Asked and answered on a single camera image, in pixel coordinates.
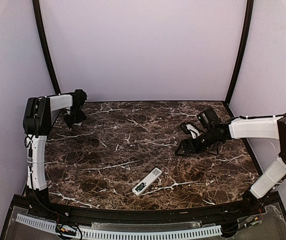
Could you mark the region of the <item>white remote control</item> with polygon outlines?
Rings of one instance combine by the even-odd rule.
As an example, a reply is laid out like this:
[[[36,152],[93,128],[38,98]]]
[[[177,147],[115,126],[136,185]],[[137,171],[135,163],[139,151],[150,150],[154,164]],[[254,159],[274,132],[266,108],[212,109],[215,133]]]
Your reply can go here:
[[[146,175],[143,180],[141,180],[133,189],[132,192],[136,195],[139,196],[141,195],[151,184],[153,184],[161,175],[162,171],[159,168],[154,168],[148,175]],[[141,192],[137,192],[135,189],[141,184],[145,183],[146,186]]]

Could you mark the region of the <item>green AAA battery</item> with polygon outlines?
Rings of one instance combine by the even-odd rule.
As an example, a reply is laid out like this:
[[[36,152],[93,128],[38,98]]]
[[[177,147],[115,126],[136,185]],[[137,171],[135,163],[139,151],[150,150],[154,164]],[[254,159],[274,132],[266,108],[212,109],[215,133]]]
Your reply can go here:
[[[144,189],[145,186],[146,184],[143,182],[135,190],[139,193]]]

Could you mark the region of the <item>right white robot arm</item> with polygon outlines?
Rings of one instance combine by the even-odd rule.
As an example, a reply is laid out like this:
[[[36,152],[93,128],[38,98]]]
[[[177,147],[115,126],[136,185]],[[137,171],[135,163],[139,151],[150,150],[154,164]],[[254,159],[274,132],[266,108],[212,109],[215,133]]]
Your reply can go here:
[[[232,139],[275,139],[280,142],[276,160],[262,176],[244,193],[243,198],[259,200],[274,186],[286,179],[286,113],[269,116],[239,116],[222,121],[213,108],[207,108],[197,115],[203,129],[190,122],[180,125],[190,135],[179,143],[176,156],[188,157],[207,151],[211,147]]]

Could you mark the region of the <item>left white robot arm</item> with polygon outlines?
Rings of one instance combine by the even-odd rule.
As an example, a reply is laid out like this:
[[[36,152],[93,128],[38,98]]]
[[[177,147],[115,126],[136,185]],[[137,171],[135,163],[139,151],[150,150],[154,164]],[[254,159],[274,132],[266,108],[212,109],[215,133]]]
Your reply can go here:
[[[23,117],[27,148],[27,187],[42,192],[47,189],[45,179],[45,145],[52,130],[52,113],[66,110],[64,121],[68,128],[87,119],[82,107],[87,94],[81,89],[53,96],[31,97],[28,99]]]

